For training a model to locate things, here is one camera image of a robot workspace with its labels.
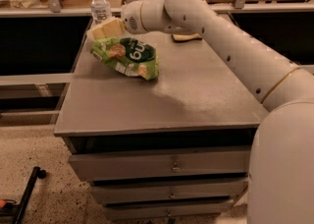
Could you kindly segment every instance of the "chip bag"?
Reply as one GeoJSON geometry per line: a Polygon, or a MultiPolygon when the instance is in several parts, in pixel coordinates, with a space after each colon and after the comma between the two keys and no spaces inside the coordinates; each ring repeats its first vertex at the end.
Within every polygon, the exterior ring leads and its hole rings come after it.
{"type": "Polygon", "coordinates": [[[152,80],[159,74],[155,48],[134,38],[97,39],[90,53],[106,66],[129,77],[152,80]]]}

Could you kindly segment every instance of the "speckled floor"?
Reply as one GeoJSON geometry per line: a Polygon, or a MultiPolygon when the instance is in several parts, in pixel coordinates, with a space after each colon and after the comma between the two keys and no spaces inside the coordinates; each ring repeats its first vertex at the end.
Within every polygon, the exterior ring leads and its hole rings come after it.
{"type": "MultiPolygon", "coordinates": [[[[34,166],[47,171],[37,180],[23,219],[25,224],[110,224],[102,206],[89,194],[68,164],[70,152],[53,135],[51,116],[11,116],[0,113],[0,198],[20,202],[34,166]]],[[[0,218],[0,223],[11,223],[0,218]]],[[[178,224],[245,224],[246,206],[220,215],[178,217],[178,224]]],[[[119,221],[118,224],[166,224],[167,219],[119,221]]]]}

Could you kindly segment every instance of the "drawer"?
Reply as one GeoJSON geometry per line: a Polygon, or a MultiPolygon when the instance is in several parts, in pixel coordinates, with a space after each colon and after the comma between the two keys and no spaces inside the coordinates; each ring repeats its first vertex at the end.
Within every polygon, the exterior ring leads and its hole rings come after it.
{"type": "Polygon", "coordinates": [[[246,188],[246,178],[190,179],[90,187],[90,192],[97,203],[107,205],[122,202],[178,200],[215,196],[236,197],[242,194],[246,188]]]}
{"type": "Polygon", "coordinates": [[[105,216],[108,220],[119,220],[220,213],[230,209],[233,204],[234,201],[232,199],[213,199],[174,203],[112,206],[105,207],[105,216]]]}
{"type": "Polygon", "coordinates": [[[82,181],[243,173],[250,146],[79,154],[70,164],[82,181]]]}
{"type": "Polygon", "coordinates": [[[72,154],[135,151],[149,149],[206,148],[252,145],[255,128],[190,130],[90,137],[67,137],[79,148],[72,154]]]}

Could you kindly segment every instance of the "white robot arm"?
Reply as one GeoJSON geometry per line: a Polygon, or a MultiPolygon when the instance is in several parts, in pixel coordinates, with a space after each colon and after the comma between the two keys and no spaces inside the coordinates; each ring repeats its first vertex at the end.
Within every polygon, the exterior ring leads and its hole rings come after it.
{"type": "Polygon", "coordinates": [[[252,146],[248,223],[313,223],[314,77],[219,17],[205,0],[143,0],[123,8],[132,33],[199,33],[271,112],[252,146]]]}

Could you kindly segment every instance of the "plastic bottle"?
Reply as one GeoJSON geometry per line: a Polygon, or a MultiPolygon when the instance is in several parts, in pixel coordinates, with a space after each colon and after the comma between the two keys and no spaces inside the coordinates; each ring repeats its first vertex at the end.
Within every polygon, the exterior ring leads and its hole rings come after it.
{"type": "Polygon", "coordinates": [[[100,24],[112,17],[111,6],[108,0],[92,0],[91,14],[96,24],[100,24]]]}

